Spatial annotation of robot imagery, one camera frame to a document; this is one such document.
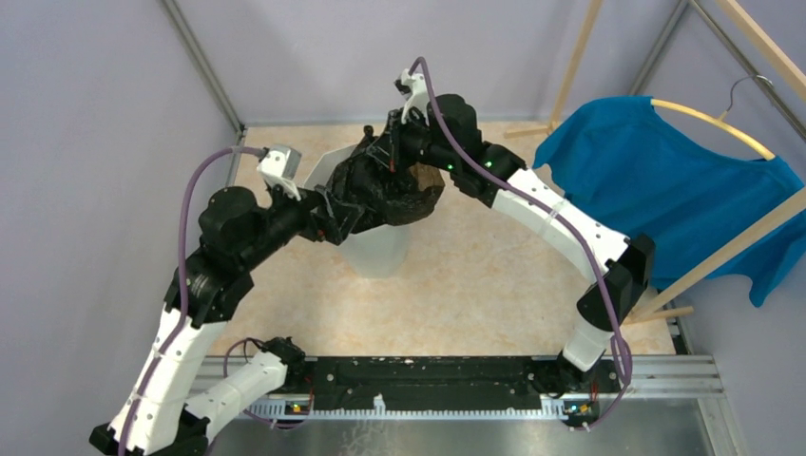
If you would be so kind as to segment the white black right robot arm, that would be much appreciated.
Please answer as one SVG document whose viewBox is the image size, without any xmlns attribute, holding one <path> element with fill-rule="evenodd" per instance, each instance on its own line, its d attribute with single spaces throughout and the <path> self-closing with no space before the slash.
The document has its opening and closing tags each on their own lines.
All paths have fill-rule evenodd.
<svg viewBox="0 0 806 456">
<path fill-rule="evenodd" d="M 477 113 L 463 97 L 409 99 L 388 113 L 380 132 L 370 126 L 352 153 L 350 174 L 368 222 L 406 225 L 427 217 L 441 186 L 421 186 L 423 172 L 448 175 L 464 195 L 509 216 L 550 243 L 589 274 L 577 303 L 573 333 L 561 349 L 556 373 L 561 391 L 582 391 L 596 377 L 606 352 L 622 386 L 631 383 L 633 356 L 621 326 L 646 290 L 655 245 L 603 226 L 559 196 L 507 147 L 487 141 Z"/>
</svg>

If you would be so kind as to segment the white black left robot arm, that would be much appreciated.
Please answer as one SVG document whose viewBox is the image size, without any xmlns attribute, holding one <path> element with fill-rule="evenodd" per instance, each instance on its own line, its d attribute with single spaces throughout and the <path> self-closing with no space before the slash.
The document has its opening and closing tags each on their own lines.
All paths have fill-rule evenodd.
<svg viewBox="0 0 806 456">
<path fill-rule="evenodd" d="M 181 255 L 137 382 L 118 414 L 90 434 L 104 455 L 203 454 L 260 396 L 303 384 L 303 351 L 277 337 L 241 370 L 202 393 L 191 391 L 212 343 L 253 288 L 251 272 L 298 236 L 343 242 L 363 215 L 324 187 L 299 198 L 274 188 L 271 197 L 267 208 L 240 186 L 211 197 L 199 218 L 199 248 Z"/>
</svg>

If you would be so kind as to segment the white translucent trash bin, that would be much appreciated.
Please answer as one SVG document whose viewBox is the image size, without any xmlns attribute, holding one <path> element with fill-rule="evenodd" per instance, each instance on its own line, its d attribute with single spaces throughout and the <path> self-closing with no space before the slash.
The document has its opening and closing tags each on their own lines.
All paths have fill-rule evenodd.
<svg viewBox="0 0 806 456">
<path fill-rule="evenodd" d="M 326 184 L 336 166 L 347 160 L 355 146 L 325 152 L 306 178 L 303 187 L 313 190 Z M 388 278 L 403 264 L 411 243 L 411 228 L 383 225 L 359 234 L 350 234 L 336 250 L 351 269 L 364 278 Z"/>
</svg>

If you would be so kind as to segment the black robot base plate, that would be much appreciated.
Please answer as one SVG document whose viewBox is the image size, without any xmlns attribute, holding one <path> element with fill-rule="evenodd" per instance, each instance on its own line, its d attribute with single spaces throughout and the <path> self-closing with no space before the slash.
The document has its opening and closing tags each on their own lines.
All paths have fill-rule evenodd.
<svg viewBox="0 0 806 456">
<path fill-rule="evenodd" d="M 536 410 L 550 399 L 587 400 L 621 387 L 613 362 L 581 373 L 554 356 L 320 356 L 270 392 L 311 399 L 315 411 Z"/>
</svg>

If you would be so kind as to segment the black plastic trash bag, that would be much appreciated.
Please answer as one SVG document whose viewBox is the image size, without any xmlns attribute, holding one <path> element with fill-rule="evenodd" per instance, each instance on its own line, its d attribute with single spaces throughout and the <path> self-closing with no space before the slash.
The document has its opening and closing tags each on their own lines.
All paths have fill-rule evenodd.
<svg viewBox="0 0 806 456">
<path fill-rule="evenodd" d="M 390 173 L 365 154 L 362 139 L 350 157 L 336 166 L 327 183 L 317 187 L 331 192 L 336 201 L 365 208 L 351 234 L 383 225 L 409 225 L 432 214 L 445 189 L 440 171 L 418 163 Z"/>
</svg>

